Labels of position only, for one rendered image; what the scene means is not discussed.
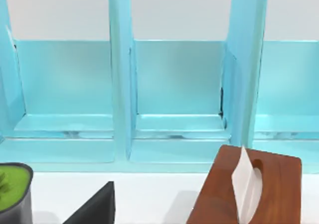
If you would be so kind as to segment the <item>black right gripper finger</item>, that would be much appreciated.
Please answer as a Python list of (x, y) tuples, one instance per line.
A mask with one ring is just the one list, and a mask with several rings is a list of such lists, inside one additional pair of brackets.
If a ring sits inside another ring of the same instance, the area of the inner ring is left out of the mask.
[(115, 187), (109, 181), (63, 224), (114, 224), (115, 213)]

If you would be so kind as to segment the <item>dark grey plant pot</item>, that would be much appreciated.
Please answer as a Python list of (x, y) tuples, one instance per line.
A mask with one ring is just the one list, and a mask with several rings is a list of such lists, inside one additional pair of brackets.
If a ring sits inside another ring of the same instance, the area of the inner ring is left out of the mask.
[(16, 166), (24, 168), (30, 174), (28, 187), (20, 197), (5, 197), (0, 195), (0, 224), (33, 224), (31, 206), (31, 182), (33, 170), (24, 163), (0, 163), (1, 166)]

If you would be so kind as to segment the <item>light blue rack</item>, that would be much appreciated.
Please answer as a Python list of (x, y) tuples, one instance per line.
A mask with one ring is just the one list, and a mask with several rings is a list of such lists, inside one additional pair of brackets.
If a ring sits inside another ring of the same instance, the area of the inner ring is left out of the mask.
[(231, 0), (223, 41), (17, 39), (0, 0), (0, 162), (36, 171), (207, 172), (222, 146), (319, 174), (319, 41), (265, 41), (267, 0)]

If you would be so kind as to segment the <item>white tissue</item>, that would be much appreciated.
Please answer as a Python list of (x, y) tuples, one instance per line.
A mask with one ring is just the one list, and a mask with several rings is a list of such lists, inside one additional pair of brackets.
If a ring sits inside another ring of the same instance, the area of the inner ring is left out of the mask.
[(239, 161), (232, 175), (232, 186), (239, 224), (248, 224), (255, 214), (263, 189), (262, 173), (254, 168), (245, 147), (241, 147)]

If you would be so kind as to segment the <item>brown wooden tissue box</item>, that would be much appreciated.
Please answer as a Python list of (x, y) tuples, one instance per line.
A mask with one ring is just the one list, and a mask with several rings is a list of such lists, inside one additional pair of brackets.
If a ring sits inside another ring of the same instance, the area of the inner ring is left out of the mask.
[[(219, 148), (186, 224), (240, 224), (231, 180), (240, 153), (236, 146)], [(301, 160), (253, 149), (247, 153), (263, 181), (249, 224), (301, 224)]]

